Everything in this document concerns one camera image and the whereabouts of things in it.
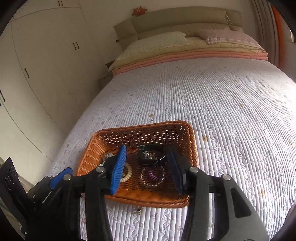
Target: wardrobe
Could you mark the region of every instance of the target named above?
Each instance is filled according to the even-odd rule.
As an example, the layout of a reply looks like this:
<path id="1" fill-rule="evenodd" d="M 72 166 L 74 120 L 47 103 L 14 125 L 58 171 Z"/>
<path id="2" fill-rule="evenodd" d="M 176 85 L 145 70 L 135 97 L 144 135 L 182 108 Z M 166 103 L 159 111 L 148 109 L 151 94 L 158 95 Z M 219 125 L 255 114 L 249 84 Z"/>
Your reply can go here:
<path id="1" fill-rule="evenodd" d="M 28 0 L 0 37 L 0 157 L 47 175 L 103 72 L 77 0 Z"/>

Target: headboard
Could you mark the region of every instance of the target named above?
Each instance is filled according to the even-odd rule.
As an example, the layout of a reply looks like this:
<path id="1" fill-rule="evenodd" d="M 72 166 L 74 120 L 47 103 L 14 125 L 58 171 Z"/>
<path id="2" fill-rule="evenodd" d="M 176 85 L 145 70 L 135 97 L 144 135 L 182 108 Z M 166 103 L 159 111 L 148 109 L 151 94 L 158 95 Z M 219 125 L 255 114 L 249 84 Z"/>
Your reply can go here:
<path id="1" fill-rule="evenodd" d="M 153 35 L 180 31 L 194 37 L 198 29 L 243 31 L 239 11 L 216 7 L 168 8 L 132 17 L 114 26 L 122 50 L 132 42 Z"/>

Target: quilted bedspread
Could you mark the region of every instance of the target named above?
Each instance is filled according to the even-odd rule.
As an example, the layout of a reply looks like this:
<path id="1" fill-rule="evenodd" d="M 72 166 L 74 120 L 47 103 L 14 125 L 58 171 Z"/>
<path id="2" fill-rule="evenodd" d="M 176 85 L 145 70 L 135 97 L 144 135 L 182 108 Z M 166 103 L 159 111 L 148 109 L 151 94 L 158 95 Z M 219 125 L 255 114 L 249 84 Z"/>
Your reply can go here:
<path id="1" fill-rule="evenodd" d="M 71 131 L 50 174 L 76 169 L 100 129 L 171 120 L 192 125 L 200 168 L 230 174 L 272 237 L 296 203 L 296 84 L 267 61 L 187 59 L 116 75 Z M 106 202 L 114 240 L 180 240 L 187 207 L 138 213 Z"/>

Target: pink blanket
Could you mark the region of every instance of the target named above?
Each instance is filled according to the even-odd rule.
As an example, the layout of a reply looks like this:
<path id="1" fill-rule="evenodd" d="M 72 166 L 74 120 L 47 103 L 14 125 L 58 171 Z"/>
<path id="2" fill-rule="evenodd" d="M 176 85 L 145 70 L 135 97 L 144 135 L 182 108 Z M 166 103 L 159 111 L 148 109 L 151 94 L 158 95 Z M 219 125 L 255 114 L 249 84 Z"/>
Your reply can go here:
<path id="1" fill-rule="evenodd" d="M 145 66 L 154 64 L 171 62 L 175 60 L 191 59 L 191 58 L 211 58 L 211 57 L 231 57 L 231 58 L 249 58 L 249 59 L 261 59 L 268 60 L 267 52 L 263 53 L 242 53 L 242 52 L 229 52 L 229 51 L 186 51 L 178 53 L 169 53 L 152 58 L 140 60 L 128 65 L 124 65 L 113 70 L 113 75 L 127 72 L 129 70 L 138 69 Z"/>

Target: woven basket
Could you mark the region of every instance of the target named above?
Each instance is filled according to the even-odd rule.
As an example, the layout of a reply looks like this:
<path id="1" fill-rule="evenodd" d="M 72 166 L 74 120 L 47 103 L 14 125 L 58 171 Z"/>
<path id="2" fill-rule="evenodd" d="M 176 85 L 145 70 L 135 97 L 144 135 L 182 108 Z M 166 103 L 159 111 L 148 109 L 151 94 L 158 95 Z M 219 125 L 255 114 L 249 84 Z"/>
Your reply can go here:
<path id="1" fill-rule="evenodd" d="M 127 147 L 127 163 L 132 167 L 131 178 L 120 184 L 113 196 L 114 201 L 144 207 L 184 207 L 188 196 L 179 196 L 175 189 L 170 170 L 166 170 L 165 181 L 155 188 L 145 187 L 140 179 L 143 167 L 137 161 L 138 147 L 143 144 L 174 146 L 192 166 L 198 167 L 195 137 L 192 127 L 184 121 L 169 121 L 156 124 L 130 126 L 100 130 L 94 134 L 78 167 L 77 176 L 88 174 L 101 163 L 102 154 L 117 154 L 121 145 Z M 154 173 L 162 175 L 162 170 Z"/>

